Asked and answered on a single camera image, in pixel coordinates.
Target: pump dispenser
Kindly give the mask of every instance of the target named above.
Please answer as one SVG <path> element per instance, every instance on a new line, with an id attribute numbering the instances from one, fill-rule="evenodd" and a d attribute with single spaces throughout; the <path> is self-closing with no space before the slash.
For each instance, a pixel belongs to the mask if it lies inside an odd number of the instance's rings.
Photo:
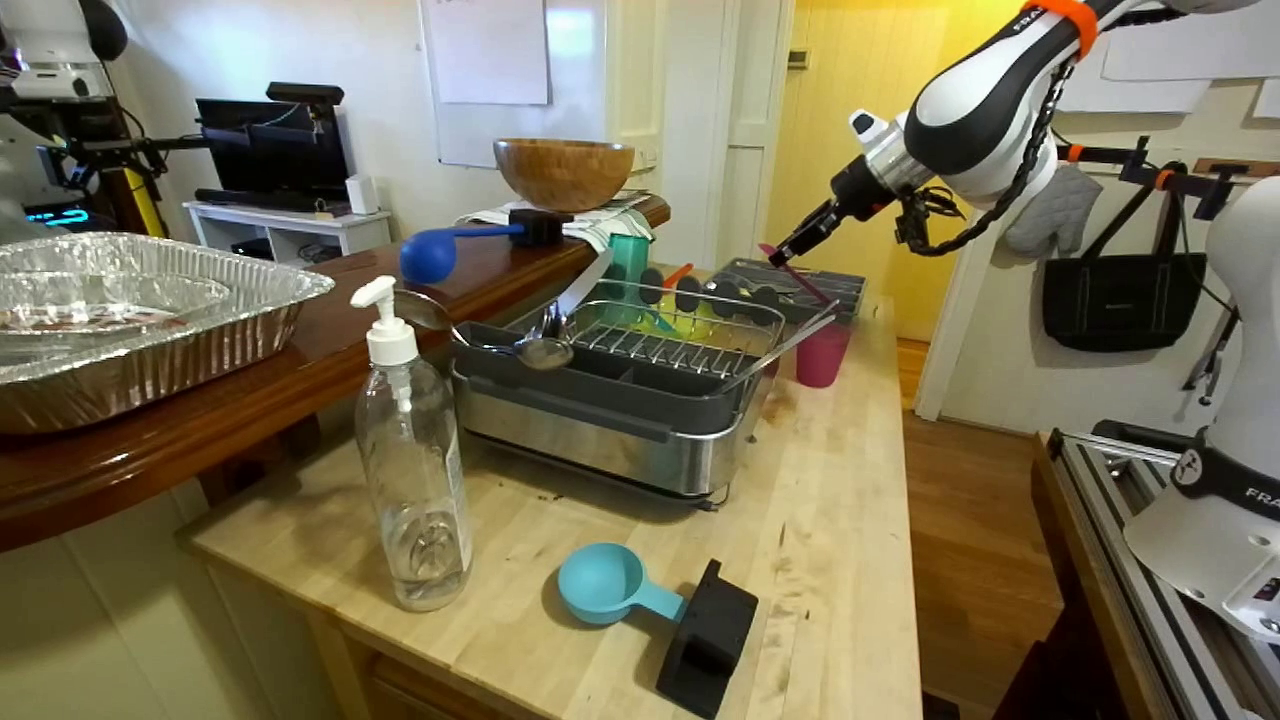
<path id="1" fill-rule="evenodd" d="M 453 391 L 421 361 L 411 324 L 395 317 L 395 278 L 356 288 L 351 309 L 374 309 L 356 444 L 390 590 L 402 607 L 440 607 L 473 570 Z"/>

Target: red cup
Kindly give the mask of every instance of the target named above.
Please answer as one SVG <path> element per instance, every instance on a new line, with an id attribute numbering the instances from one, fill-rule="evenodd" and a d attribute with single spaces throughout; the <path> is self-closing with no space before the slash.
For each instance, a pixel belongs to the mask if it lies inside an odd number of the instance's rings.
<path id="1" fill-rule="evenodd" d="M 818 332 L 812 332 L 799 347 L 797 347 L 797 379 L 803 387 L 829 387 L 840 377 L 846 351 L 846 324 L 829 324 Z"/>

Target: wooden bowl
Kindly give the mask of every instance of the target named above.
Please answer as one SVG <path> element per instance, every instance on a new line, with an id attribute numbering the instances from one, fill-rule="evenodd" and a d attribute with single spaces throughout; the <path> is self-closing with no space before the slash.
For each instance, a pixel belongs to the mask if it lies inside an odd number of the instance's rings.
<path id="1" fill-rule="evenodd" d="M 494 170 L 506 187 L 543 211 L 586 211 L 609 203 L 630 178 L 635 151 L 604 140 L 499 136 Z"/>

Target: wooden floor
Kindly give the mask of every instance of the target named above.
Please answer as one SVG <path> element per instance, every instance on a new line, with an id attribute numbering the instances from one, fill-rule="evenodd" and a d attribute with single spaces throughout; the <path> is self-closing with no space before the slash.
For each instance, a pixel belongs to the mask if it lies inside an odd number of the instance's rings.
<path id="1" fill-rule="evenodd" d="M 915 398 L 922 351 L 901 345 L 902 399 Z M 984 720 L 1058 612 L 1026 495 L 1034 444 L 910 414 L 902 427 L 922 692 Z"/>

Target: kitchen counter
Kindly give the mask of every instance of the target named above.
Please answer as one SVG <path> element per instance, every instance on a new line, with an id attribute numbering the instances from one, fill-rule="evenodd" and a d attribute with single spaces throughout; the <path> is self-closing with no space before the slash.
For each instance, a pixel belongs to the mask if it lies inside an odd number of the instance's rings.
<path id="1" fill-rule="evenodd" d="M 458 246 L 458 269 L 430 296 L 457 320 L 530 309 L 592 259 L 586 246 L 513 248 Z M 92 526 L 167 491 L 328 406 L 351 399 L 369 373 L 363 328 L 351 293 L 395 278 L 395 248 L 358 252 L 316 269 L 337 288 L 302 304 L 293 342 L 261 366 L 107 426 L 56 438 L 0 438 L 0 553 Z"/>
<path id="2" fill-rule="evenodd" d="M 351 444 L 251 490 L 191 549 L 287 595 L 342 718 L 686 718 L 655 698 L 672 629 L 580 629 L 561 559 L 595 541 L 690 591 L 706 559 L 760 595 L 720 718 L 919 718 L 893 313 L 864 309 L 832 387 L 774 379 L 717 513 L 466 444 L 477 570 L 440 612 L 390 599 Z"/>

